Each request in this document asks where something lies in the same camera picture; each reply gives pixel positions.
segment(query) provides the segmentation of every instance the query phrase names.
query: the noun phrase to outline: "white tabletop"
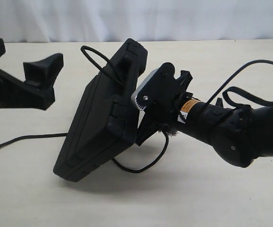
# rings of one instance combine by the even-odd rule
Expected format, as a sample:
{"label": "white tabletop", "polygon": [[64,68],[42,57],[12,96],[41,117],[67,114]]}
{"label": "white tabletop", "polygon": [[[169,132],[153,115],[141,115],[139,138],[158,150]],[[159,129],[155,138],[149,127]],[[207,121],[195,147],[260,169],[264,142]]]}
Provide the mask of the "white tabletop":
{"label": "white tabletop", "polygon": [[[273,40],[142,44],[149,54],[139,82],[169,61],[178,73],[191,71],[194,79],[188,91],[203,101],[242,64],[273,60]],[[97,74],[80,52],[81,45],[6,44],[0,67],[21,80],[23,61],[60,52],[65,66],[55,83],[56,102],[46,112],[0,110],[0,143],[69,129],[85,86]],[[111,57],[121,44],[88,45]],[[231,85],[273,100],[273,66],[251,66]],[[108,162],[70,183],[52,172],[63,141],[25,140],[0,150],[0,227],[273,227],[273,158],[259,158],[246,169],[234,167],[212,147],[180,133],[170,140],[160,162],[142,174],[123,172]],[[118,159],[142,167],[158,155],[163,143],[163,136],[156,134]]]}

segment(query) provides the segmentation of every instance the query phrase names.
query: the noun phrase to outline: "robotic arm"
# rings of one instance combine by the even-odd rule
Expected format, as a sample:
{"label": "robotic arm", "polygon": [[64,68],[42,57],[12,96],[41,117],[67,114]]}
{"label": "robotic arm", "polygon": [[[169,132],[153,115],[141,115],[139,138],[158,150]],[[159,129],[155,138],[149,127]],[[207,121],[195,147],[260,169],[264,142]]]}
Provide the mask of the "robotic arm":
{"label": "robotic arm", "polygon": [[[267,60],[253,63],[260,62],[273,64]],[[221,158],[234,166],[248,167],[258,157],[273,156],[273,102],[230,87],[223,92],[223,97],[234,109],[224,108],[221,98],[216,105],[211,105],[186,92],[191,80],[188,71],[181,71],[180,77],[175,79],[171,63],[149,74],[131,97],[135,107],[145,111],[136,144],[140,146],[157,131],[170,134],[180,131],[212,146]],[[264,107],[253,109],[250,105],[237,104],[229,98],[228,92]]]}

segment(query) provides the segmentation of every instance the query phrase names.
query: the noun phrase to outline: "white backdrop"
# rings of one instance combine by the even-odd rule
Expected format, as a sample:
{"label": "white backdrop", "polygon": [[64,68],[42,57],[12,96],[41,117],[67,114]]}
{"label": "white backdrop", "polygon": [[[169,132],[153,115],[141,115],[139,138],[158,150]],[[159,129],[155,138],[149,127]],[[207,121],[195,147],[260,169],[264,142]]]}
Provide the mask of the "white backdrop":
{"label": "white backdrop", "polygon": [[273,0],[0,0],[6,42],[273,38]]}

